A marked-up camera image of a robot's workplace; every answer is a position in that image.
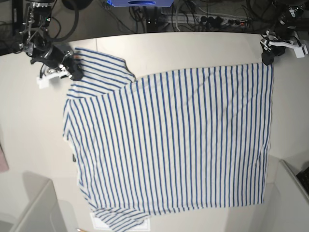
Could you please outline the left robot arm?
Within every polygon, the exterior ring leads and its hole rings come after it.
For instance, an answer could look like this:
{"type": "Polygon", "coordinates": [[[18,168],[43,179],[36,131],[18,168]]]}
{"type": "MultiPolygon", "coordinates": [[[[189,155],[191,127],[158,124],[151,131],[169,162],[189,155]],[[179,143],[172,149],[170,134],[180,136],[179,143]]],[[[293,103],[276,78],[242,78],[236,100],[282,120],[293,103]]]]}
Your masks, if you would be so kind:
{"type": "Polygon", "coordinates": [[[287,48],[294,51],[297,58],[304,58],[308,49],[301,42],[298,31],[309,30],[309,19],[302,15],[309,9],[307,0],[277,0],[278,15],[273,19],[271,27],[262,35],[261,59],[265,65],[271,65],[275,57],[285,53],[287,48]]]}

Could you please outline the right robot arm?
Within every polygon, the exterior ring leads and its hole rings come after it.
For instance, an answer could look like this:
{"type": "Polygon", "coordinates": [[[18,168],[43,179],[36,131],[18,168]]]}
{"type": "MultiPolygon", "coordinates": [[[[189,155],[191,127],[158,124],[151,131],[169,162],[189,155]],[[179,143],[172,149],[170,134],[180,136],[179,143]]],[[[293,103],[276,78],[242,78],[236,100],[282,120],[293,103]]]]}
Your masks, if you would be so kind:
{"type": "Polygon", "coordinates": [[[63,42],[76,30],[79,20],[79,9],[75,1],[69,4],[74,11],[74,22],[70,31],[63,37],[51,37],[49,25],[52,17],[54,0],[30,0],[26,19],[20,31],[21,42],[19,51],[25,52],[31,58],[30,63],[41,63],[37,80],[39,84],[57,78],[69,78],[79,81],[83,77],[81,67],[74,60],[74,51],[63,42]]]}

